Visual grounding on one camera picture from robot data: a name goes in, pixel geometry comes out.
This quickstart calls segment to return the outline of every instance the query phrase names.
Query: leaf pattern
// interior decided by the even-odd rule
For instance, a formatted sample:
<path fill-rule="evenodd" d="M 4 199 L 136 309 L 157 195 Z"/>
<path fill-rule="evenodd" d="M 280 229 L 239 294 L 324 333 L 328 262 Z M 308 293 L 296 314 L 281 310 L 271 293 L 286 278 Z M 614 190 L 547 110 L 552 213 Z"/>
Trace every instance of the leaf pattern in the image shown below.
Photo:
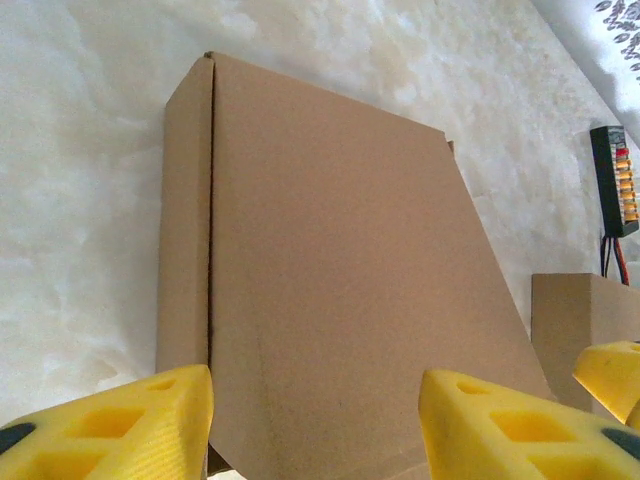
<path fill-rule="evenodd" d="M 615 30 L 616 25 L 619 23 L 618 19 L 620 15 L 624 12 L 626 7 L 626 3 L 624 0 L 618 0 L 613 8 L 611 9 L 611 14 L 604 19 L 604 23 L 608 24 L 607 30 Z"/>
<path fill-rule="evenodd" d="M 640 1 L 626 4 L 625 0 L 617 0 L 615 4 L 610 0 L 602 1 L 595 6 L 597 12 L 604 12 L 611 8 L 609 16 L 602 23 L 607 25 L 607 30 L 619 30 L 620 33 L 613 38 L 615 43 L 623 44 L 629 42 L 625 48 L 620 50 L 626 61 L 640 60 Z M 640 63 L 634 63 L 629 67 L 632 72 L 640 71 Z"/>

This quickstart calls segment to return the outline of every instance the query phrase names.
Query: marble wall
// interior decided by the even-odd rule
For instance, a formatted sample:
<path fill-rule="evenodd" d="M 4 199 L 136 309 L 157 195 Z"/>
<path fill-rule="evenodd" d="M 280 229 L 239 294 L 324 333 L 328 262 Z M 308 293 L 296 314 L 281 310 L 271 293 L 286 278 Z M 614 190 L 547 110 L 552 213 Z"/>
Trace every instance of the marble wall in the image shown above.
<path fill-rule="evenodd" d="M 162 111 L 212 49 L 445 130 L 525 325 L 531 273 L 597 271 L 616 118 L 528 0 L 5 0 L 0 424 L 152 373 Z"/>

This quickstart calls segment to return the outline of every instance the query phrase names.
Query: small cardboard box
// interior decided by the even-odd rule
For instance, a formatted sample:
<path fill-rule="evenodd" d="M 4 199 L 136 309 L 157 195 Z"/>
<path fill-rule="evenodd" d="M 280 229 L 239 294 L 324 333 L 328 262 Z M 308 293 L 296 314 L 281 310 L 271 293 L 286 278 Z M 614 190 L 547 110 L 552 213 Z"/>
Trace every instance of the small cardboard box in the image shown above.
<path fill-rule="evenodd" d="M 558 401 L 608 417 L 573 367 L 590 345 L 640 338 L 640 291 L 598 275 L 538 274 L 531 312 L 531 340 Z"/>

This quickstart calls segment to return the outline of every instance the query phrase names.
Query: cardboard flap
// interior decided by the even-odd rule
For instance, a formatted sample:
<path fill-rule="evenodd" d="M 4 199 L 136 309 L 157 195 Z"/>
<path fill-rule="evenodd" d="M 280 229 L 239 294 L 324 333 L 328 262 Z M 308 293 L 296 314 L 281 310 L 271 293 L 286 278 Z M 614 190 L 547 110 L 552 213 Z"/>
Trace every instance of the cardboard flap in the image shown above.
<path fill-rule="evenodd" d="M 213 60 L 165 110 L 156 371 L 208 363 Z"/>

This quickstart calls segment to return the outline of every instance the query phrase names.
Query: brown cardboard box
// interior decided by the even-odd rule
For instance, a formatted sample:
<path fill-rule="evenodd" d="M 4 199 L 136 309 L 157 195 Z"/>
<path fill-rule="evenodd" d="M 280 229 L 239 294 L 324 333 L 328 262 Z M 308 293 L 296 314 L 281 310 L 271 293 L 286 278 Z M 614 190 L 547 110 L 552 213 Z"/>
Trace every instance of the brown cardboard box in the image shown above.
<path fill-rule="evenodd" d="M 241 474 L 428 478 L 428 368 L 549 394 L 442 132 L 208 55 L 165 135 L 157 367 Z"/>
<path fill-rule="evenodd" d="M 534 275 L 531 339 L 551 391 L 565 405 L 609 416 L 573 379 L 586 347 L 640 338 L 640 292 L 591 274 Z"/>

